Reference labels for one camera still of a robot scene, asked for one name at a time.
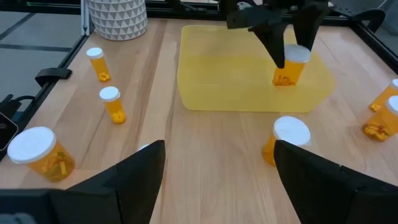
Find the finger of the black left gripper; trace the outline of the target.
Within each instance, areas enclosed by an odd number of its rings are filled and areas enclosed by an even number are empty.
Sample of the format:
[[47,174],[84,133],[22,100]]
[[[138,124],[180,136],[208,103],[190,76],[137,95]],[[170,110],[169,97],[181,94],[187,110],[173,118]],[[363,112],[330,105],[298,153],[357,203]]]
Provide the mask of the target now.
[[266,20],[248,29],[261,41],[277,68],[285,67],[284,32],[287,25],[288,23],[283,21]]
[[293,27],[297,44],[311,51],[318,28],[328,13],[327,5],[308,5],[293,13]]

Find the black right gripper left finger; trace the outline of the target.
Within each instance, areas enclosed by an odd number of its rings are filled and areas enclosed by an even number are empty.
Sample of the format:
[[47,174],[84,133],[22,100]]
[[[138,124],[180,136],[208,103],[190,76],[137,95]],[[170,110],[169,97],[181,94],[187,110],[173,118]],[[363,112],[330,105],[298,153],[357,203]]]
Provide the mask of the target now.
[[149,223],[165,164],[157,140],[66,190],[1,190],[1,223]]

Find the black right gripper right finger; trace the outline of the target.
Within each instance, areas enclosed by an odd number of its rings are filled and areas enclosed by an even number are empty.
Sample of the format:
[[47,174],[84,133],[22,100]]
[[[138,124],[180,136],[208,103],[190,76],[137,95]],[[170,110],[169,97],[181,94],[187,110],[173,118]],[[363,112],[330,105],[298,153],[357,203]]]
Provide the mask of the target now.
[[397,186],[283,140],[274,160],[301,223],[397,223]]

